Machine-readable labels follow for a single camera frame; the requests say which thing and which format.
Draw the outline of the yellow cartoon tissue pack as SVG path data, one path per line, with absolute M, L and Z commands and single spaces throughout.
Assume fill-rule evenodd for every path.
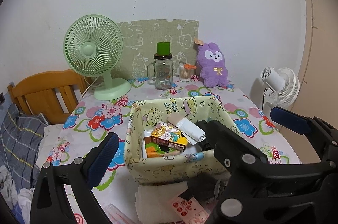
M 180 152 L 183 152 L 188 144 L 181 130 L 163 121 L 159 121 L 152 130 L 151 140 L 158 145 L 173 148 Z

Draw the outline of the green orange tissue pack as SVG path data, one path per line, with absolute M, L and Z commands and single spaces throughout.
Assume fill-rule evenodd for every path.
M 158 158 L 164 156 L 177 156 L 180 151 L 167 146 L 159 145 L 153 142 L 145 144 L 146 158 Z

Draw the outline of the pink tissue pack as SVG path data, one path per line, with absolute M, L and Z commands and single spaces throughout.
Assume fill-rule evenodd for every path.
M 180 217 L 184 223 L 203 224 L 207 221 L 209 213 L 199 204 L 195 198 L 189 201 L 177 196 L 169 200 L 172 211 Z

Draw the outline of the grey plaid bedding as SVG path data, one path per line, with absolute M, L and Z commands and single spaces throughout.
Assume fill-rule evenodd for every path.
M 35 165 L 46 124 L 41 117 L 27 115 L 15 104 L 5 111 L 1 123 L 1 194 L 10 211 L 21 217 L 18 194 L 35 186 Z

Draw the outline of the white beige wrapped pack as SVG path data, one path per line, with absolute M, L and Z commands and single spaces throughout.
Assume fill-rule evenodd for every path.
M 167 121 L 179 129 L 191 145 L 204 141 L 206 138 L 204 130 L 191 122 L 188 118 L 178 113 L 170 113 Z

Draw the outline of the floral tablecloth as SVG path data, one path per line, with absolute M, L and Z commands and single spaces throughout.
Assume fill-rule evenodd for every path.
M 179 97 L 215 96 L 239 129 L 239 135 L 260 149 L 270 163 L 297 164 L 299 158 L 269 118 L 234 84 L 207 88 L 196 78 L 176 81 L 169 90 L 158 91 L 147 80 L 131 81 L 131 90 L 115 100 L 99 101 L 88 93 L 68 117 L 54 142 L 46 141 L 46 154 L 41 153 L 37 165 L 51 162 L 55 166 L 71 163 L 98 146 L 110 132 L 119 137 L 119 147 L 100 184 L 93 193 L 105 210 L 118 208 L 124 215 L 139 221 L 135 193 L 139 185 L 161 186 L 186 180 L 140 184 L 132 177 L 124 162 L 124 146 L 131 107 L 139 100 Z M 181 154 L 202 152 L 188 146 Z

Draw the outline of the white tissue stack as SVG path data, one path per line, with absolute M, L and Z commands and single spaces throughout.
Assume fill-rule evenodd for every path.
M 170 200 L 188 189 L 187 182 L 161 186 L 139 185 L 135 207 L 141 223 L 170 223 L 181 221 L 170 207 Z

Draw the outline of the white desk fan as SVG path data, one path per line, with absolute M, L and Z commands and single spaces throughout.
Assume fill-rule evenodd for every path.
M 267 66 L 261 72 L 261 80 L 271 90 L 265 99 L 271 108 L 289 108 L 300 91 L 299 79 L 290 68 L 275 69 Z

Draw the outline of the wooden chair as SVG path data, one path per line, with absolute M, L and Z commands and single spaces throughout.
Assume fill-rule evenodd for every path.
M 9 85 L 11 101 L 27 115 L 43 115 L 51 124 L 63 124 L 78 104 L 75 88 L 84 93 L 85 77 L 74 70 L 37 73 Z

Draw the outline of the cream cartoon fabric storage box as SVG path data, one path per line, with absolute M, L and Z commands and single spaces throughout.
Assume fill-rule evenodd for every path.
M 139 100 L 133 103 L 125 137 L 124 162 L 140 184 L 186 180 L 202 173 L 219 174 L 226 169 L 214 157 L 214 151 L 143 157 L 144 131 L 166 121 L 170 113 L 180 113 L 191 122 L 217 120 L 231 131 L 239 129 L 215 96 Z

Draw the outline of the toothpick jar orange lid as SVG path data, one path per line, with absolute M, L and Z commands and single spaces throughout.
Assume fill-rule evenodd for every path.
M 185 62 L 179 62 L 179 79 L 183 82 L 188 82 L 191 76 L 195 74 L 196 66 Z

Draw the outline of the purple plush bunny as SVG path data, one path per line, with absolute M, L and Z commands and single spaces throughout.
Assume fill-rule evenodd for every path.
M 207 88 L 228 85 L 228 70 L 225 67 L 225 56 L 214 42 L 198 45 L 196 63 L 200 68 L 200 78 Z

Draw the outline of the glass mason jar mug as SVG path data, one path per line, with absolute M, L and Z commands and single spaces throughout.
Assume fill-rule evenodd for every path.
M 147 66 L 147 77 L 150 84 L 153 84 L 157 90 L 166 90 L 172 88 L 172 54 L 161 56 L 154 54 L 154 60 Z

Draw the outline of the green desk fan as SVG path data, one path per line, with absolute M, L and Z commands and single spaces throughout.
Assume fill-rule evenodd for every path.
M 98 14 L 85 15 L 72 23 L 65 33 L 63 53 L 68 65 L 84 77 L 102 77 L 94 98 L 101 101 L 126 95 L 131 84 L 112 78 L 111 71 L 123 53 L 123 36 L 118 25 Z

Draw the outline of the green cup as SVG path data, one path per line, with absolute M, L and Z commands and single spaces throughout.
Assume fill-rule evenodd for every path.
M 167 56 L 171 53 L 170 42 L 158 42 L 156 44 L 157 54 L 159 56 Z

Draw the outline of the beige cartoon cardboard panel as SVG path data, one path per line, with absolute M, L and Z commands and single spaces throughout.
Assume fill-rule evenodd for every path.
M 124 48 L 119 63 L 111 72 L 113 78 L 142 78 L 154 60 L 158 42 L 170 43 L 173 74 L 178 75 L 179 63 L 195 63 L 194 39 L 198 37 L 199 22 L 187 19 L 151 19 L 118 23 Z

